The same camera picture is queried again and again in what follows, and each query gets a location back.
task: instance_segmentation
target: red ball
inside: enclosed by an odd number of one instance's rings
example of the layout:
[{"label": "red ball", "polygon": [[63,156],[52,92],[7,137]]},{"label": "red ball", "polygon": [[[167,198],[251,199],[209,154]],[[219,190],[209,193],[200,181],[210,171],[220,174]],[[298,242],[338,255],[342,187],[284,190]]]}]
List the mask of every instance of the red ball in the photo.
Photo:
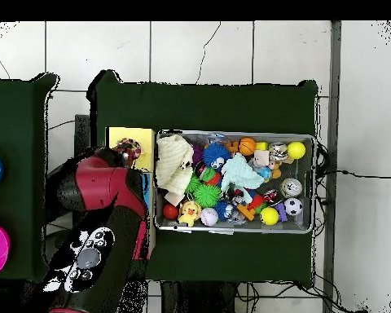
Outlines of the red ball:
[{"label": "red ball", "polygon": [[178,217],[178,210],[172,204],[165,204],[162,213],[164,214],[164,217],[167,219],[176,219]]}]

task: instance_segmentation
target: plastic bin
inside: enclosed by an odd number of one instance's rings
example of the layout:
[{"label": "plastic bin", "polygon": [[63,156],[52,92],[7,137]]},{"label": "plastic bin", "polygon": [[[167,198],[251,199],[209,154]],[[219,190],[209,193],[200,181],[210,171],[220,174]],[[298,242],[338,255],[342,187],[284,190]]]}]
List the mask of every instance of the plastic bin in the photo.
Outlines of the plastic bin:
[{"label": "plastic bin", "polygon": [[188,143],[204,146],[207,137],[212,133],[224,134],[231,141],[239,140],[242,137],[250,137],[257,142],[302,142],[305,145],[305,155],[300,160],[295,160],[291,165],[281,166],[281,177],[271,179],[268,183],[262,184],[260,189],[277,189],[285,178],[295,178],[303,185],[302,193],[297,197],[303,203],[303,212],[297,216],[288,216],[287,222],[278,222],[274,226],[266,226],[261,222],[259,216],[253,221],[247,221],[241,226],[235,226],[227,222],[218,222],[214,227],[206,227],[200,220],[196,221],[194,227],[187,227],[186,224],[178,221],[165,219],[162,209],[165,203],[164,195],[166,190],[155,187],[154,215],[155,226],[158,230],[175,231],[210,231],[232,234],[234,231],[256,232],[256,233],[291,233],[306,234],[314,227],[314,194],[315,194],[315,167],[317,157],[316,139],[308,134],[272,134],[272,133],[244,133],[244,132],[221,132],[221,131],[199,131],[199,130],[160,130],[156,134],[156,140],[172,134],[180,134]]}]

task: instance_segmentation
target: yellow rubber duck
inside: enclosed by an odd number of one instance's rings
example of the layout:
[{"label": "yellow rubber duck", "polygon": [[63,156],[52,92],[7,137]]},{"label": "yellow rubber duck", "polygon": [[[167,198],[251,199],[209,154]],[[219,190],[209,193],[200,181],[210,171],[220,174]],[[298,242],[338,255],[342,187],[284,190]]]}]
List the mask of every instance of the yellow rubber duck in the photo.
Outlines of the yellow rubber duck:
[{"label": "yellow rubber duck", "polygon": [[186,201],[180,207],[180,217],[178,221],[180,223],[186,223],[189,227],[194,226],[194,221],[201,216],[201,206],[194,201]]}]

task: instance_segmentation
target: green table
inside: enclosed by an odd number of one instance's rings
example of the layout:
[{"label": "green table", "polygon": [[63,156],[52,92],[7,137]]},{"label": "green table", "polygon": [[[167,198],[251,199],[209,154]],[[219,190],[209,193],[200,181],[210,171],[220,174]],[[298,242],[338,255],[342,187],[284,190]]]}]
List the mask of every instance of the green table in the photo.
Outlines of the green table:
[{"label": "green table", "polygon": [[57,76],[30,82],[0,80],[0,226],[10,237],[10,252],[0,279],[39,280],[42,259],[46,173],[44,111]]},{"label": "green table", "polygon": [[[273,132],[315,135],[314,81],[299,86],[175,86],[121,83],[102,71],[90,84],[91,138],[107,126],[154,130]],[[150,280],[299,280],[311,284],[312,235],[158,231]]]}]

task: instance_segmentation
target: purple ball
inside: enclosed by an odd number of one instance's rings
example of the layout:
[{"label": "purple ball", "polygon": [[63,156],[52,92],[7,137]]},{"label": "purple ball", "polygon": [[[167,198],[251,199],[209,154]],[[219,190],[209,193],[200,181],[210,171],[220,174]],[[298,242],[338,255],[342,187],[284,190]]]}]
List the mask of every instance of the purple ball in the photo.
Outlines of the purple ball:
[{"label": "purple ball", "polygon": [[192,149],[194,150],[194,153],[192,154],[192,166],[194,167],[203,160],[203,149],[196,145],[193,145]]}]

